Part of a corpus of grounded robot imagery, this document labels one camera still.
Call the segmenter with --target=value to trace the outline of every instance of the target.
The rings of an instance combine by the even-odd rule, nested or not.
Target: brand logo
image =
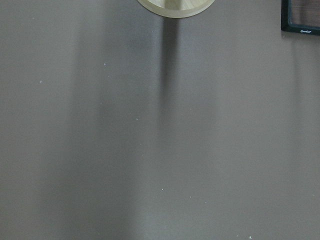
[[[303,33],[305,33],[305,34],[310,34],[311,32],[312,32],[312,31],[308,31],[308,30],[305,30],[305,31],[304,31],[304,30],[301,30],[301,31],[300,31],[300,33],[302,33],[302,34],[303,34]]]

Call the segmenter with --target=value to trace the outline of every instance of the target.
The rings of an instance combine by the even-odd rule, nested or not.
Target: gray surface
[[[2,0],[1,239],[318,240],[320,38],[280,12]]]

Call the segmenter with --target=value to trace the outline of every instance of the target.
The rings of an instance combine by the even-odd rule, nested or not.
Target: round object
[[[137,0],[151,12],[168,18],[186,18],[206,10],[215,0]]]

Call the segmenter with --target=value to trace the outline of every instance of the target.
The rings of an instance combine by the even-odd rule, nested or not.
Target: black device
[[[320,0],[282,0],[281,29],[320,35]]]

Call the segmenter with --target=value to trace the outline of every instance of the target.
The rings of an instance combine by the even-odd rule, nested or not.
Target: black frame
[[[282,0],[281,3],[281,29],[286,32],[319,35],[320,26],[299,25],[291,22],[291,0]]]

